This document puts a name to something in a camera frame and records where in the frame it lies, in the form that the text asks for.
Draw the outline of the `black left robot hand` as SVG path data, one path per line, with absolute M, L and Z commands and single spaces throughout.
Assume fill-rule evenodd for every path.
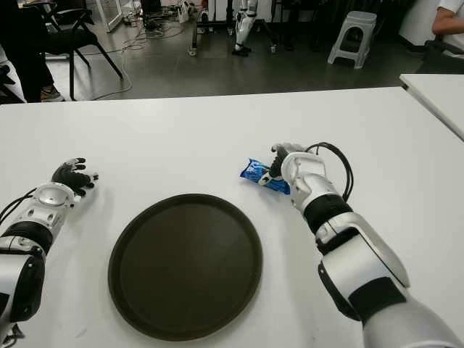
M 51 182 L 61 183 L 70 188 L 74 195 L 83 198 L 87 194 L 87 189 L 93 189 L 98 179 L 98 173 L 86 172 L 86 159 L 76 157 L 63 162 L 54 171 Z

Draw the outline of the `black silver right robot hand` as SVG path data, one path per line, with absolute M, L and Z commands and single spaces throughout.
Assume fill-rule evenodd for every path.
M 305 148 L 299 144 L 274 144 L 271 147 L 271 152 L 275 154 L 275 158 L 270 168 L 258 180 L 258 184 L 265 186 L 272 180 L 281 180 L 281 166 L 285 158 L 292 152 L 303 152 Z

